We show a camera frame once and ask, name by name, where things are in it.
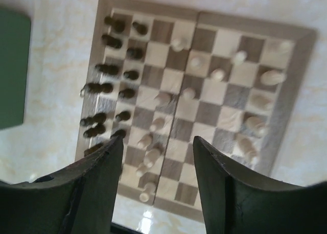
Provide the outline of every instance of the chess piece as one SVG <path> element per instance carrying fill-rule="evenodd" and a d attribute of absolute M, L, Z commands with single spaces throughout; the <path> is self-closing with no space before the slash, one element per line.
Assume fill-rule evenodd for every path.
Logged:
<path fill-rule="evenodd" d="M 187 87 L 186 89 L 184 89 L 183 93 L 182 93 L 183 97 L 188 99 L 188 100 L 192 100 L 195 98 L 195 90 L 191 87 Z"/>
<path fill-rule="evenodd" d="M 241 150 L 241 152 L 244 155 L 244 159 L 247 163 L 250 164 L 257 164 L 259 162 L 259 155 L 255 147 L 253 146 L 253 143 L 248 138 L 239 138 L 238 139 L 238 145 Z"/>
<path fill-rule="evenodd" d="M 132 69 L 130 71 L 124 72 L 123 76 L 126 79 L 137 80 L 138 77 L 139 77 L 139 73 L 138 73 L 138 71 L 135 71 L 135 70 Z"/>
<path fill-rule="evenodd" d="M 122 33 L 125 29 L 125 22 L 119 19 L 113 19 L 110 16 L 104 18 L 104 23 L 111 26 L 117 33 Z"/>
<path fill-rule="evenodd" d="M 128 48 L 126 55 L 130 59 L 140 60 L 143 58 L 143 50 L 140 48 Z"/>
<path fill-rule="evenodd" d="M 214 80 L 217 80 L 221 82 L 224 80 L 226 73 L 223 69 L 215 69 L 213 72 L 211 72 L 210 77 Z"/>
<path fill-rule="evenodd" d="M 201 57 L 194 57 L 190 61 L 190 66 L 192 69 L 196 70 L 203 66 L 203 59 Z"/>
<path fill-rule="evenodd" d="M 131 118 L 131 113 L 125 110 L 116 115 L 114 118 L 116 119 L 116 122 L 127 121 Z"/>
<path fill-rule="evenodd" d="M 263 95 L 254 95 L 250 101 L 254 107 L 263 111 L 269 111 L 273 107 L 273 101 Z"/>
<path fill-rule="evenodd" d="M 126 88 L 118 93 L 120 98 L 131 99 L 135 96 L 135 91 L 131 88 Z"/>
<path fill-rule="evenodd" d="M 126 137 L 126 134 L 127 134 L 127 132 L 124 129 L 119 129 L 115 133 L 113 133 L 110 136 L 110 138 L 117 137 L 117 136 L 121 136 L 121 137 L 125 138 Z"/>
<path fill-rule="evenodd" d="M 239 51 L 234 55 L 234 57 L 232 59 L 232 63 L 234 65 L 240 65 L 240 64 L 244 63 L 246 58 L 247 58 L 247 53 L 245 51 Z"/>
<path fill-rule="evenodd" d="M 154 100 L 157 102 L 157 106 L 165 106 L 168 105 L 171 101 L 171 96 L 167 93 L 159 93 Z"/>
<path fill-rule="evenodd" d="M 263 137 L 267 132 L 266 124 L 256 116 L 251 116 L 245 121 L 245 125 L 250 129 L 256 136 Z"/>
<path fill-rule="evenodd" d="M 150 131 L 152 131 L 152 132 L 157 131 L 157 130 L 163 128 L 164 125 L 165 125 L 165 119 L 157 118 L 152 122 L 152 124 L 150 126 Z"/>
<path fill-rule="evenodd" d="M 97 64 L 96 70 L 110 76 L 116 76 L 119 72 L 119 67 L 114 64 Z"/>
<path fill-rule="evenodd" d="M 137 146 L 140 148 L 146 148 L 152 143 L 152 136 L 149 134 L 144 135 L 139 142 L 137 143 Z"/>
<path fill-rule="evenodd" d="M 286 74 L 276 71 L 275 69 L 263 73 L 260 77 L 262 84 L 266 86 L 274 86 L 286 80 Z"/>
<path fill-rule="evenodd" d="M 96 152 L 99 148 L 103 147 L 103 143 L 98 143 L 95 146 L 92 146 L 89 149 L 84 151 L 84 157 L 91 155 L 92 153 Z"/>
<path fill-rule="evenodd" d="M 107 34 L 102 35 L 101 39 L 103 44 L 114 49 L 120 49 L 123 46 L 123 42 L 120 39 Z"/>
<path fill-rule="evenodd" d="M 144 191 L 139 195 L 139 200 L 141 202 L 148 202 L 150 200 L 151 194 L 154 194 L 156 186 L 152 182 L 146 183 L 144 186 Z"/>
<path fill-rule="evenodd" d="M 145 36 L 148 33 L 148 27 L 144 24 L 140 24 L 137 21 L 132 23 L 133 28 L 138 32 L 140 35 Z"/>
<path fill-rule="evenodd" d="M 180 52 L 186 47 L 186 40 L 184 38 L 176 38 L 172 40 L 171 45 L 175 52 Z"/>
<path fill-rule="evenodd" d="M 144 157 L 143 163 L 148 168 L 151 168 L 154 166 L 154 164 L 158 161 L 161 153 L 158 149 L 153 148 L 151 151 L 148 152 L 148 154 Z"/>

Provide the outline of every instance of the white chess piece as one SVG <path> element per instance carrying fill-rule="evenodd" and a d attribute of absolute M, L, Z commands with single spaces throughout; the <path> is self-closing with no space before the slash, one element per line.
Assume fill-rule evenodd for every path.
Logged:
<path fill-rule="evenodd" d="M 158 149 L 153 148 L 151 151 L 148 152 L 148 154 L 146 154 L 146 156 L 143 159 L 143 163 L 145 166 L 147 166 L 148 168 L 153 167 L 153 165 L 157 162 L 157 160 L 159 159 L 161 153 Z"/>
<path fill-rule="evenodd" d="M 176 39 L 172 40 L 171 45 L 172 45 L 172 49 L 175 52 L 180 52 L 186 47 L 186 39 L 176 38 Z"/>
<path fill-rule="evenodd" d="M 190 61 L 192 69 L 199 69 L 203 66 L 203 59 L 199 56 L 193 57 Z"/>
<path fill-rule="evenodd" d="M 244 63 L 246 58 L 247 58 L 247 53 L 245 51 L 239 51 L 234 55 L 234 57 L 232 59 L 232 63 L 234 65 L 240 65 L 240 64 Z"/>
<path fill-rule="evenodd" d="M 210 77 L 217 81 L 222 81 L 225 75 L 226 73 L 223 69 L 215 69 L 213 72 L 211 72 Z"/>
<path fill-rule="evenodd" d="M 136 170 L 136 176 L 142 177 L 148 171 L 149 171 L 149 168 L 147 166 L 145 166 L 144 163 L 142 162 L 140 165 L 138 165 L 138 168 Z"/>
<path fill-rule="evenodd" d="M 257 116 L 251 116 L 245 121 L 245 125 L 250 129 L 256 136 L 263 137 L 266 135 L 267 126 L 266 124 Z"/>
<path fill-rule="evenodd" d="M 253 106 L 260 110 L 269 111 L 273 107 L 273 101 L 263 95 L 254 95 L 250 101 Z"/>
<path fill-rule="evenodd" d="M 147 202 L 150 200 L 151 194 L 155 192 L 156 186 L 152 182 L 146 183 L 144 186 L 144 191 L 139 195 L 139 200 L 141 202 Z"/>
<path fill-rule="evenodd" d="M 144 135 L 140 141 L 137 143 L 137 146 L 140 148 L 146 148 L 152 143 L 152 136 L 149 134 Z"/>
<path fill-rule="evenodd" d="M 160 130 L 161 128 L 163 128 L 165 125 L 165 119 L 164 118 L 157 118 L 155 119 L 151 126 L 150 126 L 150 131 L 154 132 L 157 130 Z"/>
<path fill-rule="evenodd" d="M 184 89 L 184 91 L 182 93 L 183 97 L 186 99 L 189 99 L 189 100 L 194 99 L 195 94 L 196 94 L 195 90 L 191 87 L 187 87 L 186 89 Z"/>
<path fill-rule="evenodd" d="M 267 86 L 274 86 L 286 80 L 286 74 L 276 71 L 275 69 L 263 73 L 260 77 L 262 84 Z"/>
<path fill-rule="evenodd" d="M 168 93 L 159 93 L 154 100 L 157 102 L 157 106 L 165 106 L 168 105 L 171 101 L 172 97 Z"/>
<path fill-rule="evenodd" d="M 258 163 L 259 155 L 251 140 L 244 137 L 238 138 L 238 145 L 247 163 L 253 165 Z"/>

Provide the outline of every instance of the white pawn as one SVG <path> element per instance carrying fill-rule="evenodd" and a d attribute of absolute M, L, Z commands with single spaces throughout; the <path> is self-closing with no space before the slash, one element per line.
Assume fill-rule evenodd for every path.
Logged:
<path fill-rule="evenodd" d="M 269 111 L 273 107 L 273 101 L 263 95 L 253 96 L 251 103 L 254 107 L 263 111 Z"/>
<path fill-rule="evenodd" d="M 158 161 L 161 153 L 158 149 L 153 148 L 151 151 L 146 154 L 146 156 L 143 159 L 143 163 L 148 168 L 153 167 L 153 165 Z"/>
<path fill-rule="evenodd" d="M 157 131 L 157 130 L 163 128 L 164 125 L 165 125 L 165 119 L 164 118 L 157 118 L 152 122 L 152 124 L 150 126 L 150 131 L 151 132 Z"/>
<path fill-rule="evenodd" d="M 150 200 L 151 194 L 154 194 L 156 186 L 152 182 L 146 183 L 144 186 L 144 191 L 139 195 L 139 200 L 141 202 L 147 202 Z"/>
<path fill-rule="evenodd" d="M 137 143 L 137 146 L 140 148 L 146 148 L 152 143 L 152 136 L 149 134 L 144 135 L 140 141 Z"/>
<path fill-rule="evenodd" d="M 267 86 L 274 86 L 286 80 L 286 74 L 276 71 L 275 69 L 263 73 L 260 77 L 262 84 Z"/>
<path fill-rule="evenodd" d="M 244 63 L 246 58 L 247 58 L 247 53 L 245 51 L 239 51 L 234 55 L 234 57 L 232 59 L 232 63 L 234 65 L 240 65 L 240 64 Z"/>
<path fill-rule="evenodd" d="M 184 38 L 176 38 L 172 40 L 171 45 L 175 52 L 180 52 L 186 47 L 186 40 Z"/>
<path fill-rule="evenodd" d="M 172 97 L 167 93 L 159 93 L 154 100 L 157 102 L 157 106 L 165 106 L 168 105 L 171 101 Z"/>
<path fill-rule="evenodd" d="M 210 77 L 212 79 L 215 79 L 217 81 L 222 81 L 225 77 L 226 73 L 223 69 L 215 69 L 213 72 L 211 72 Z"/>
<path fill-rule="evenodd" d="M 195 90 L 191 87 L 187 87 L 186 89 L 184 89 L 184 91 L 182 93 L 183 97 L 186 99 L 189 99 L 189 100 L 194 99 L 195 94 L 196 94 Z"/>
<path fill-rule="evenodd" d="M 251 116 L 245 121 L 245 125 L 250 129 L 256 136 L 263 137 L 267 132 L 266 124 L 256 116 Z"/>

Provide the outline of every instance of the light square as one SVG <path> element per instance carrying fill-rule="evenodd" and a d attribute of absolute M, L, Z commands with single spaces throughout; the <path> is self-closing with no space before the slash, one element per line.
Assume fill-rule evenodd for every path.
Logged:
<path fill-rule="evenodd" d="M 221 105 L 227 89 L 227 83 L 205 79 L 200 100 L 208 103 Z"/>
<path fill-rule="evenodd" d="M 237 51 L 240 40 L 241 33 L 232 30 L 219 29 L 216 33 L 213 55 L 227 58 L 232 57 Z"/>
<path fill-rule="evenodd" d="M 223 106 L 217 122 L 217 127 L 230 131 L 238 132 L 243 121 L 243 111 L 231 107 Z"/>
<path fill-rule="evenodd" d="M 149 42 L 145 56 L 145 63 L 152 66 L 165 67 L 168 51 L 168 44 Z"/>
<path fill-rule="evenodd" d="M 235 65 L 231 71 L 230 83 L 252 87 L 259 65 L 252 62 L 244 62 L 241 65 Z"/>
<path fill-rule="evenodd" d="M 183 81 L 184 72 L 166 68 L 163 72 L 160 89 L 163 91 L 179 94 Z"/>

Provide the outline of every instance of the dark square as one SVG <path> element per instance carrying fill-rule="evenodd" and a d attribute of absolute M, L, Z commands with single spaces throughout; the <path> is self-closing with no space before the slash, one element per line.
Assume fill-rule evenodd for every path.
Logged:
<path fill-rule="evenodd" d="M 230 59 L 212 56 L 211 62 L 210 62 L 210 67 L 209 67 L 209 72 L 208 72 L 208 77 L 215 69 L 224 70 L 225 77 L 222 81 L 224 81 L 224 82 L 229 81 L 229 77 L 230 77 L 230 73 L 231 73 L 231 69 L 232 69 L 232 63 L 231 63 Z"/>
<path fill-rule="evenodd" d="M 223 152 L 232 153 L 235 144 L 235 133 L 216 128 L 213 146 Z"/>
<path fill-rule="evenodd" d="M 144 66 L 141 84 L 148 87 L 160 89 L 164 70 L 159 67 Z"/>
<path fill-rule="evenodd" d="M 203 81 L 204 79 L 201 77 L 184 75 L 181 91 L 183 92 L 184 89 L 191 87 L 195 91 L 195 99 L 199 99 L 201 96 Z"/>
<path fill-rule="evenodd" d="M 163 177 L 179 181 L 183 163 L 165 158 L 162 165 L 161 175 Z"/>
<path fill-rule="evenodd" d="M 243 110 L 248 100 L 250 88 L 229 84 L 227 87 L 224 105 Z"/>
<path fill-rule="evenodd" d="M 145 55 L 147 52 L 147 47 L 148 47 L 148 43 L 146 41 L 139 41 L 139 40 L 134 40 L 134 39 L 128 40 L 127 48 L 140 48 L 143 50 L 143 58 L 140 60 L 135 60 L 135 61 L 144 62 Z"/>
<path fill-rule="evenodd" d="M 198 188 L 180 182 L 178 183 L 175 200 L 194 206 L 198 191 Z"/>
<path fill-rule="evenodd" d="M 258 63 L 265 41 L 252 37 L 242 36 L 238 51 L 247 53 L 247 61 Z"/>
<path fill-rule="evenodd" d="M 264 123 L 266 123 L 267 119 L 268 119 L 265 115 L 258 115 L 258 114 L 254 114 L 251 112 L 245 112 L 244 116 L 243 116 L 243 122 L 242 122 L 242 126 L 240 129 L 240 133 L 245 136 L 258 137 L 250 129 L 248 129 L 247 126 L 245 125 L 246 120 L 248 118 L 250 118 L 251 116 L 256 116 L 256 117 L 260 118 Z"/>
<path fill-rule="evenodd" d="M 220 106 L 200 101 L 195 121 L 216 127 Z"/>
<path fill-rule="evenodd" d="M 175 118 L 172 126 L 171 138 L 179 139 L 180 141 L 190 141 L 193 122 L 185 121 L 182 119 Z"/>
<path fill-rule="evenodd" d="M 215 43 L 216 31 L 196 28 L 193 37 L 192 49 L 211 53 Z"/>
<path fill-rule="evenodd" d="M 138 167 L 143 162 L 145 151 L 127 146 L 126 157 L 123 163 Z"/>
<path fill-rule="evenodd" d="M 261 75 L 263 73 L 265 73 L 267 71 L 272 71 L 273 69 L 276 70 L 276 71 L 282 72 L 280 69 L 260 65 L 258 73 L 256 74 L 256 77 L 255 77 L 254 87 L 257 88 L 257 89 L 261 89 L 261 90 L 265 90 L 265 91 L 269 91 L 269 92 L 276 92 L 278 84 L 274 85 L 274 86 L 266 86 L 266 85 L 262 84 L 261 81 L 260 81 L 260 77 L 261 77 Z"/>
<path fill-rule="evenodd" d="M 177 69 L 179 71 L 185 71 L 186 63 L 188 62 L 188 57 L 188 50 L 176 52 L 172 50 L 172 48 L 169 48 L 166 67 L 171 69 Z"/>
<path fill-rule="evenodd" d="M 193 156 L 193 145 L 188 145 L 188 150 L 186 151 L 185 162 L 191 165 L 194 165 L 194 156 Z"/>
<path fill-rule="evenodd" d="M 170 43 L 174 23 L 161 20 L 154 20 L 151 32 L 151 41 Z"/>

